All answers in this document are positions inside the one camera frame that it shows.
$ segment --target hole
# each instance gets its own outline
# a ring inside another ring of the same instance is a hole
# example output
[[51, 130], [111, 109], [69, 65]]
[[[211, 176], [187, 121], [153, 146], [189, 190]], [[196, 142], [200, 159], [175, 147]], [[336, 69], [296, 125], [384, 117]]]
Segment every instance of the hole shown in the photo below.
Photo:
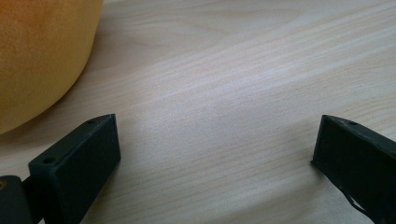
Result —
[[0, 190], [1, 189], [5, 189], [7, 186], [7, 182], [6, 181], [0, 181]]
[[49, 158], [46, 158], [43, 160], [44, 164], [51, 164], [53, 162], [55, 162], [55, 158], [53, 158], [53, 157], [49, 157]]

